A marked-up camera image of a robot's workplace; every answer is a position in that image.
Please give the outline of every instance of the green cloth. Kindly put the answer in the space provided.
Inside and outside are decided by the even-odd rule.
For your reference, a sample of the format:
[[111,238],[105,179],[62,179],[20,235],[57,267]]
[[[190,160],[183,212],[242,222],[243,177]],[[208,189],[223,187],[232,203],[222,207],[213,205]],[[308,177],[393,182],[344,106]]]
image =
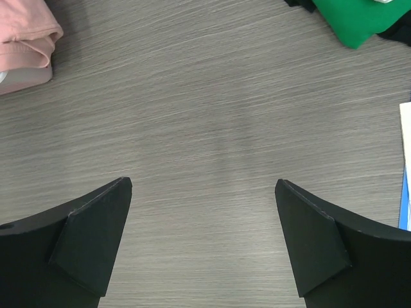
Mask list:
[[411,10],[411,0],[313,0],[341,42],[358,48]]

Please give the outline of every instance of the black fabric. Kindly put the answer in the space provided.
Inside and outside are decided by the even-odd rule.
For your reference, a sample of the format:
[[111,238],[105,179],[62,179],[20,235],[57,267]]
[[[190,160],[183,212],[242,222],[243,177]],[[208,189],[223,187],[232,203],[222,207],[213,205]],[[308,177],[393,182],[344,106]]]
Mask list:
[[317,7],[312,0],[285,0],[289,6],[299,6],[301,5],[310,13],[313,13]]
[[378,35],[383,39],[395,40],[411,46],[411,11],[408,11],[389,29]]

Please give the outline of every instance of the blue strip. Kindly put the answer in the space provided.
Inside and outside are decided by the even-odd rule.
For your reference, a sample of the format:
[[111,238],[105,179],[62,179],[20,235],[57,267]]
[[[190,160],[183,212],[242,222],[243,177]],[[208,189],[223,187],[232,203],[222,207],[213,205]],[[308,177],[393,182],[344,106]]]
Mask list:
[[398,228],[406,230],[408,226],[408,201],[410,194],[408,192],[407,172],[404,168],[403,191],[401,194],[401,207],[399,210],[399,225]]

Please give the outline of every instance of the gray wood grain surface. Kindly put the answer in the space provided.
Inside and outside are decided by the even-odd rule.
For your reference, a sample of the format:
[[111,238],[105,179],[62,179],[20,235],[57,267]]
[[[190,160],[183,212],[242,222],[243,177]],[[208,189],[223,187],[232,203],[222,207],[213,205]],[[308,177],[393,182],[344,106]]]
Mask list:
[[396,225],[409,47],[280,0],[48,4],[54,80],[0,97],[0,223],[130,176],[102,308],[304,307],[278,178]]

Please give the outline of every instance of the folded pink garment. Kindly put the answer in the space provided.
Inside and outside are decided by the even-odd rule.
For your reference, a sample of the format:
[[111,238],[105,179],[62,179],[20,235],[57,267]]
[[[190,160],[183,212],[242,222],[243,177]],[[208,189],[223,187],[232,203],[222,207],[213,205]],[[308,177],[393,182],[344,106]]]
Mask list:
[[0,72],[47,67],[62,35],[44,0],[0,0]]

